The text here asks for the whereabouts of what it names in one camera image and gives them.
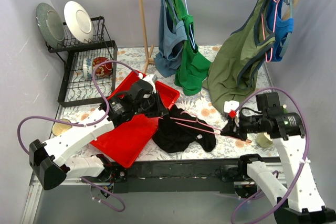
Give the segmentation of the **cream mug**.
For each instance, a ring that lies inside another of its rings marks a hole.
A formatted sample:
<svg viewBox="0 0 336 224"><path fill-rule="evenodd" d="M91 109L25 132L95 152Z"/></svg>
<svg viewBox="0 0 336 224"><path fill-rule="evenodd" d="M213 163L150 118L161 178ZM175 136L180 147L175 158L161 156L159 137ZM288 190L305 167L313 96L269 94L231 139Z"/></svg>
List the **cream mug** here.
<svg viewBox="0 0 336 224"><path fill-rule="evenodd" d="M54 136L58 136L64 132L66 132L67 130L69 130L70 128L72 128L71 125L68 124L62 124L62 123L54 123L53 127L52 127L52 134Z"/></svg>

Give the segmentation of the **bright green tank top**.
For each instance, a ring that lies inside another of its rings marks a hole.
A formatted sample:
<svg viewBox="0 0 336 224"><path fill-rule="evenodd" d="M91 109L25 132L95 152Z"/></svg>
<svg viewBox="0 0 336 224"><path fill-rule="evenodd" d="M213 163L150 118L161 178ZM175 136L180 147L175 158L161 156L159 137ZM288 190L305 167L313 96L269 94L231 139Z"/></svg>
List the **bright green tank top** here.
<svg viewBox="0 0 336 224"><path fill-rule="evenodd" d="M193 16L187 18L185 22L193 22L194 28ZM198 46L195 51L192 50L187 36L187 39L183 41L181 65L175 73L175 85L182 87L185 95L199 93L202 89L202 82L208 76L210 65L211 62L199 52Z"/></svg>

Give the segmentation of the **blue white ceramic cup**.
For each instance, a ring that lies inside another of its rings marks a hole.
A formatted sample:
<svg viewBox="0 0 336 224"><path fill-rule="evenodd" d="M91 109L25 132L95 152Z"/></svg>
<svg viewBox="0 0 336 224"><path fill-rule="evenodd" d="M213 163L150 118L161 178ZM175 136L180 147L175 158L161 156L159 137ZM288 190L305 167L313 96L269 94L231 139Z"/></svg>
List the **blue white ceramic cup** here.
<svg viewBox="0 0 336 224"><path fill-rule="evenodd" d="M86 80L92 78L92 59L84 58L82 64L83 76Z"/></svg>

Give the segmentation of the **white plate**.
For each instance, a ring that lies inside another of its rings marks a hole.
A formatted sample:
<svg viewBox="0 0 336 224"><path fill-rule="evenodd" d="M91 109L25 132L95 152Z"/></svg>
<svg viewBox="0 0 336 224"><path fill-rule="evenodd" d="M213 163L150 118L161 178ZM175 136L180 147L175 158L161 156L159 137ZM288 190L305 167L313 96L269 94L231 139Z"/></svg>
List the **white plate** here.
<svg viewBox="0 0 336 224"><path fill-rule="evenodd" d="M68 1L64 6L64 17L70 32L78 41L88 44L93 40L93 23L79 3Z"/></svg>

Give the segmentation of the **grey green plate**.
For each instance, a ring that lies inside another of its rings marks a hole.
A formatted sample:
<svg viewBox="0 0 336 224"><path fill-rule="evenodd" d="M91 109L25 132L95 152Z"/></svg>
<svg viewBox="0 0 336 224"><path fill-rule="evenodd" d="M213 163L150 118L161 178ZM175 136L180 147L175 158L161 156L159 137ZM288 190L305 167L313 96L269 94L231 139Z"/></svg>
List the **grey green plate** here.
<svg viewBox="0 0 336 224"><path fill-rule="evenodd" d="M47 3L39 3L36 7L36 21L46 43L54 49L62 48L65 40L65 30L55 9Z"/></svg>

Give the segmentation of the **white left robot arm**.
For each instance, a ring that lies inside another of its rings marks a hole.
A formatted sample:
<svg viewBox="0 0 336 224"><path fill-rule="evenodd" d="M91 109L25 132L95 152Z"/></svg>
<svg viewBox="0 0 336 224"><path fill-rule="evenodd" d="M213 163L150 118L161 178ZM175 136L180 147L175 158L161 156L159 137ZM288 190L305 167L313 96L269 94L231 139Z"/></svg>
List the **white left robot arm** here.
<svg viewBox="0 0 336 224"><path fill-rule="evenodd" d="M147 118L166 115L154 74L133 83L128 91L102 103L85 120L52 139L35 140L29 145L29 164L43 189L51 190L68 178L95 177L100 182L111 178L110 162L104 155L72 158L72 155L105 133L143 114Z"/></svg>

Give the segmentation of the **red plastic tray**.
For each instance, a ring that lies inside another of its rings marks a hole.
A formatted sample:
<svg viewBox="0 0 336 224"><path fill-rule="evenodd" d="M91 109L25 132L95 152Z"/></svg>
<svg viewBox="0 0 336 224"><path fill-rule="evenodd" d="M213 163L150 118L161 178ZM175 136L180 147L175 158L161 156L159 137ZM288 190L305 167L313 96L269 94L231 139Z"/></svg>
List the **red plastic tray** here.
<svg viewBox="0 0 336 224"><path fill-rule="evenodd" d="M131 72L108 98L111 98L120 91L129 90L131 84L138 80L137 74ZM155 86L164 106L170 110L179 98L180 92L159 80L155 83ZM103 152L124 168L129 168L157 131L158 123L159 118L147 118L144 115L135 115L130 122L123 123L115 130L99 136L90 145Z"/></svg>

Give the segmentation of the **royal blue tank top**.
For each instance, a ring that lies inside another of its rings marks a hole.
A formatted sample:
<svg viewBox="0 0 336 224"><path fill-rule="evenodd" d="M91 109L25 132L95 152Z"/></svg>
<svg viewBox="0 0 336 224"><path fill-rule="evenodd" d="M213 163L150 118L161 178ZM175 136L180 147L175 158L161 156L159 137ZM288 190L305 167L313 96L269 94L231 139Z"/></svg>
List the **royal blue tank top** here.
<svg viewBox="0 0 336 224"><path fill-rule="evenodd" d="M282 5L285 1L280 0L276 10L276 2L270 0L266 12L266 22L268 31L273 31L275 23L275 42L273 44L273 53L271 61L280 62L289 46L290 37L293 32L294 19L290 16L288 19L282 19Z"/></svg>

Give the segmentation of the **grey blue plastic hanger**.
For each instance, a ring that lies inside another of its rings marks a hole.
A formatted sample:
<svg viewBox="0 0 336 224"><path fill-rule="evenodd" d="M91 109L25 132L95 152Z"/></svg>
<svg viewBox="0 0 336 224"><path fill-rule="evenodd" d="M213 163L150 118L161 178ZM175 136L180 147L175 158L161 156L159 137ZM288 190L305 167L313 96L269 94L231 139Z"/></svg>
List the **grey blue plastic hanger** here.
<svg viewBox="0 0 336 224"><path fill-rule="evenodd" d="M286 5L285 3L282 6L282 17L283 19L287 19L289 17L293 16L293 0L292 0L292 11L289 10L289 6Z"/></svg>

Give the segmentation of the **floral table mat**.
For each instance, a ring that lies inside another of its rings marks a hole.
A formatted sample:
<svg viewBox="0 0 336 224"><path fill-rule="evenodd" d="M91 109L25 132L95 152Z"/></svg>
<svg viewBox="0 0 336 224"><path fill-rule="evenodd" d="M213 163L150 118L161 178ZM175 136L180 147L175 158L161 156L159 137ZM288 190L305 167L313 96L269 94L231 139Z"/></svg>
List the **floral table mat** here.
<svg viewBox="0 0 336 224"><path fill-rule="evenodd" d="M220 47L220 45L199 46L199 51L208 60L213 61ZM143 70L145 63L144 49L141 47L120 48L117 52L117 59L130 65L134 69L139 71ZM129 73L130 70L128 68L118 64L116 70L115 87L117 87ZM148 66L147 73L155 73L159 81L180 92L180 96L175 103L178 108L182 108L190 114L196 114L201 120L204 120L206 123L212 126L222 128L226 124L224 117L221 116L220 113L213 107L209 97L209 92L206 89L202 88L201 92L196 95L185 96L182 88L174 85L174 76L168 78L162 77L153 65ZM111 93L110 79L98 80L97 82L101 91L105 95ZM269 86L270 83L267 72L264 70L264 67L261 67L258 71L256 90ZM65 108L62 110L60 118L69 119L72 123L79 122L88 117L97 106L98 104L93 104ZM250 153L258 153L262 157L278 156L275 147L271 146L269 148L262 148L256 143L255 138L256 135L249 135L248 139L251 140L252 143L247 144L243 141L217 135L216 146L209 153L205 152L198 143L191 143L185 151L173 154L168 154L161 150L153 142L153 140L150 139L144 149L138 155L136 161L238 158L241 155ZM86 157L100 153L101 152L97 148L88 144L76 152L73 157Z"/></svg>

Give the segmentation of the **black tank top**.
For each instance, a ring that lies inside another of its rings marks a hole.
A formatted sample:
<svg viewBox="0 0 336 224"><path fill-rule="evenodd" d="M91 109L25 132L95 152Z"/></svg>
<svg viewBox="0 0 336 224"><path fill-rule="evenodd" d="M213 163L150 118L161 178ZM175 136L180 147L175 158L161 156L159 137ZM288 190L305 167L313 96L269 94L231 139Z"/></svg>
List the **black tank top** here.
<svg viewBox="0 0 336 224"><path fill-rule="evenodd" d="M182 111L184 110L174 105L169 110L168 115L158 120L157 131L152 136L155 144L167 153L176 153L185 151L191 143L196 142L204 151L211 152L216 146L215 134L207 133L202 130L214 132L213 129L199 124L172 120L170 118L175 117L195 120L195 117L189 114L181 115L180 113ZM185 127L184 125L180 125L179 122L188 126L201 128L202 130Z"/></svg>

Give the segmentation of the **olive green tank top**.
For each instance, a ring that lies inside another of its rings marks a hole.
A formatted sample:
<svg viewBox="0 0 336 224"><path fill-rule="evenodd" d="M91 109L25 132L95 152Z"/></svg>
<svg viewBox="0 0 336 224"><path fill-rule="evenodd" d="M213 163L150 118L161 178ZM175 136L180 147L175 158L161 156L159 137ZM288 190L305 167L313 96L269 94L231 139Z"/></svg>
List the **olive green tank top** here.
<svg viewBox="0 0 336 224"><path fill-rule="evenodd" d="M245 23L225 40L211 63L203 87L220 113L224 112L226 101L241 103L255 91L265 53L275 43L275 33L266 27L270 3L272 0L257 0Z"/></svg>

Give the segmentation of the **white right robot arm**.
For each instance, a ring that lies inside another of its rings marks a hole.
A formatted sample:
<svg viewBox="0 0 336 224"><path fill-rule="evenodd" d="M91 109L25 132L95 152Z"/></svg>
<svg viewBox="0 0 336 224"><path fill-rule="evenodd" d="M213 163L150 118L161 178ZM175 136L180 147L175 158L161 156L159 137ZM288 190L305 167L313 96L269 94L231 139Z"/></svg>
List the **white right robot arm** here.
<svg viewBox="0 0 336 224"><path fill-rule="evenodd" d="M278 89L254 93L255 115L243 115L237 101L224 102L227 124L221 135L247 140L250 133L267 133L282 165L284 186L258 154L243 155L238 160L238 176L253 180L273 208L257 220L273 215L276 223L332 223L335 211L327 208L316 187L308 160L309 133L300 112L286 112L280 104Z"/></svg>

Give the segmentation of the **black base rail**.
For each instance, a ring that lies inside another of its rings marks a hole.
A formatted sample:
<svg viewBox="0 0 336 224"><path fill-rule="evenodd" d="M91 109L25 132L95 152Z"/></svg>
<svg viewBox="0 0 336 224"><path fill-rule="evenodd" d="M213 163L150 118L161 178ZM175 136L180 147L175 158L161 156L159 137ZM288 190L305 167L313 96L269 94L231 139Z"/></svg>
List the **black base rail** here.
<svg viewBox="0 0 336 224"><path fill-rule="evenodd" d="M93 183L113 185L113 192L194 192L234 193L236 185L252 182L238 171L237 158L187 159L135 162L124 168L116 162L99 177L86 177Z"/></svg>

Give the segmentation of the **grey blue tank top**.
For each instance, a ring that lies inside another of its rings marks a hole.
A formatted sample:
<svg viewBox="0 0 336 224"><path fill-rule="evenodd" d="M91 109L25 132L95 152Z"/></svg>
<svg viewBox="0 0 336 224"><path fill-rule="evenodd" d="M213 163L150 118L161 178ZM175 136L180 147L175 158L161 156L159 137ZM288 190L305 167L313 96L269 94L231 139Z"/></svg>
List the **grey blue tank top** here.
<svg viewBox="0 0 336 224"><path fill-rule="evenodd" d="M181 65L187 35L175 0L160 0L159 52L154 58L158 72L165 78L175 74Z"/></svg>

